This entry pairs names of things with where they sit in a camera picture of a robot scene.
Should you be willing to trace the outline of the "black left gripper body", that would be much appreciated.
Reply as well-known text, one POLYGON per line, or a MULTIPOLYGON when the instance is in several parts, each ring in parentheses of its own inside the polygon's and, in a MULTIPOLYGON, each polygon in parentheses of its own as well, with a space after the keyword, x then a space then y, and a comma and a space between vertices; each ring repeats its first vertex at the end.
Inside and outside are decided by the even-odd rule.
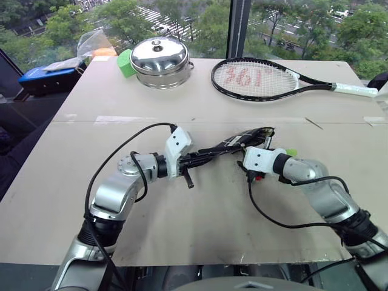
POLYGON ((184 172, 200 166, 200 154, 198 152, 188 153, 178 159, 179 175, 184 176, 184 172))

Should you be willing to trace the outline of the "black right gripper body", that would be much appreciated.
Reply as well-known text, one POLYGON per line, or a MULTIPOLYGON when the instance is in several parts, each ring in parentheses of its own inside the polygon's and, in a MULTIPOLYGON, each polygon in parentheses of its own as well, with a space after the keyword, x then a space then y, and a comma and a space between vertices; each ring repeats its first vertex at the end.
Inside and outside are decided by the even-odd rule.
POLYGON ((260 180, 264 179, 265 176, 266 176, 266 174, 263 173, 263 172, 257 172, 257 171, 254 171, 254 170, 247 170, 243 166, 243 162, 242 161, 238 161, 237 165, 246 174, 247 182, 260 181, 260 180))

